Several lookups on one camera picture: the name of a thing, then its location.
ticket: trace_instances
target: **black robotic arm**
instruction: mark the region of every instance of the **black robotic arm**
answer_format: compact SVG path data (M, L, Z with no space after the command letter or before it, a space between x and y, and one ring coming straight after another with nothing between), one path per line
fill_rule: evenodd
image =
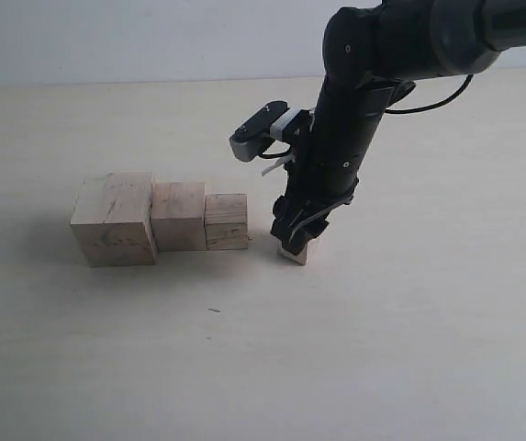
M526 46L526 0L384 0L371 9L342 8L324 34L326 76L316 108L269 103L230 138L239 160L278 157L288 173L271 234L300 254L325 231L330 213L352 202L382 117L414 81L466 74L467 85L516 46ZM265 155L274 141L290 147Z

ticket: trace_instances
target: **small wooden block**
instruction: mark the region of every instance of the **small wooden block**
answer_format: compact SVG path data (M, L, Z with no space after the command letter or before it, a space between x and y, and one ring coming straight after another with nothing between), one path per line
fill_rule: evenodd
M158 184L151 223L159 251L205 251L206 184Z
M90 266L152 265L151 173L87 177L71 228Z
M314 254L318 250L318 242L319 242L318 239L309 242L300 255L293 255L289 253L283 248L283 246L279 242L279 244L277 245L277 253L281 255L282 257L285 257L289 260L292 260L293 262L297 264L300 264L301 266L305 266L309 263L311 258L314 256Z
M206 239L211 251L248 248L246 195L206 197Z

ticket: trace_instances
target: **medium wooden block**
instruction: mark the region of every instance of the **medium wooden block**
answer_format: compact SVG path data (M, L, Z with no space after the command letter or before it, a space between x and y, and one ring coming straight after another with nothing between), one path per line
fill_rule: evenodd
M205 251L206 184L158 184L151 223L159 251Z
M206 239L211 251L248 248L246 195L206 197Z
M286 251L281 243L279 242L277 245L277 253L281 255L282 257L285 257L289 260L292 260L293 262L300 264L301 266L305 266L309 263L311 258L314 256L316 251L318 250L318 244L319 239L313 240L309 242L306 247L304 248L303 252L300 255L293 255Z
M152 265L151 173L87 177L71 228L90 266Z

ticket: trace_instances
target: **stack of wooden blocks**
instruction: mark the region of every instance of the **stack of wooden blocks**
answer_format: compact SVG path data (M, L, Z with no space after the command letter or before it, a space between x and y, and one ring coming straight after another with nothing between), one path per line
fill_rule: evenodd
M88 177L71 219L90 266L156 263L158 252L248 248L244 194L208 195L204 183L155 184L151 173Z

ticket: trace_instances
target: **wall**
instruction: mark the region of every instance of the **wall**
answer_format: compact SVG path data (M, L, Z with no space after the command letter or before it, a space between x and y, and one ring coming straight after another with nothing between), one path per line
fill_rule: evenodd
M323 29L346 3L378 2L0 0L0 85L321 74ZM526 65L526 50L499 65Z

